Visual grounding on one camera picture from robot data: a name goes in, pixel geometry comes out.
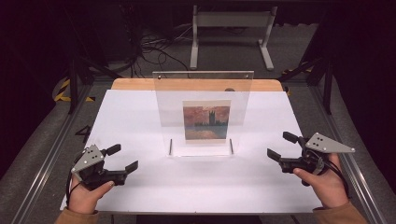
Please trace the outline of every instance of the white metal stand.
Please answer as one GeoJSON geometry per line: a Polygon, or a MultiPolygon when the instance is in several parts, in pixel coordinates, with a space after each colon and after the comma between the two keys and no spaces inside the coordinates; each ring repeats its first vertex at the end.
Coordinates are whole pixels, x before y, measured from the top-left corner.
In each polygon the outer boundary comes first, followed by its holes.
{"type": "Polygon", "coordinates": [[[267,49],[268,39],[274,24],[277,7],[272,7],[268,12],[198,12],[197,6],[193,7],[192,15],[192,48],[190,69],[197,69],[198,63],[198,27],[266,27],[265,36],[259,39],[262,57],[268,70],[274,70],[267,49]]]}

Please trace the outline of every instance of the sleeve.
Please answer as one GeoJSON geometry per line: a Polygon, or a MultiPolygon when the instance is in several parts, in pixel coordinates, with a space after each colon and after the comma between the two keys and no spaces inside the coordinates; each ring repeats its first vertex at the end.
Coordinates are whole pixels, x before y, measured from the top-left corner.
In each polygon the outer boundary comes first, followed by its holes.
{"type": "Polygon", "coordinates": [[[324,209],[314,209],[314,216],[319,224],[367,224],[364,217],[351,202],[342,206],[324,209]]]}
{"type": "Polygon", "coordinates": [[[96,224],[99,218],[99,214],[95,211],[92,215],[84,215],[80,213],[75,213],[64,208],[62,213],[58,216],[55,224],[96,224]]]}

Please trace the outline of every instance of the painting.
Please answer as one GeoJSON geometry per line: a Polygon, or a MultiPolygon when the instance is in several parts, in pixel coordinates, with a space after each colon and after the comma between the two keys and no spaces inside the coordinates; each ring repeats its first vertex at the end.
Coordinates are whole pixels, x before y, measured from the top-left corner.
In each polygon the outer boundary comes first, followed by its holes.
{"type": "Polygon", "coordinates": [[[223,143],[227,138],[231,100],[183,101],[187,143],[223,143]]]}

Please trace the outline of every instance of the acrylic photo frame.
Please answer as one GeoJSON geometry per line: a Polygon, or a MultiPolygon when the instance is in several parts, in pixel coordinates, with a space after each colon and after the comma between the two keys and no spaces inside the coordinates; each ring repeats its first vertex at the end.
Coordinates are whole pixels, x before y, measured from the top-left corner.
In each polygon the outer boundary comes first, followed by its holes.
{"type": "Polygon", "coordinates": [[[254,73],[154,72],[168,156],[237,153],[254,73]]]}

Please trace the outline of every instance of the human hand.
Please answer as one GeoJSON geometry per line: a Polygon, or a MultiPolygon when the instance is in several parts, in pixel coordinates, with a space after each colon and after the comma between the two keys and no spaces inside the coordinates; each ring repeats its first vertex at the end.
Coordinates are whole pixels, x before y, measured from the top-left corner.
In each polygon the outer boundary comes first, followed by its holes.
{"type": "Polygon", "coordinates": [[[86,215],[93,214],[98,200],[114,186],[113,181],[108,181],[97,189],[88,190],[84,186],[78,185],[78,182],[78,179],[73,175],[71,189],[76,188],[71,192],[68,209],[86,215]]]}
{"type": "MultiPolygon", "coordinates": [[[[329,154],[329,160],[341,170],[337,154],[329,154]]],[[[334,208],[349,202],[343,181],[332,170],[327,170],[323,175],[312,175],[299,168],[293,172],[312,186],[324,208],[334,208]]]]}

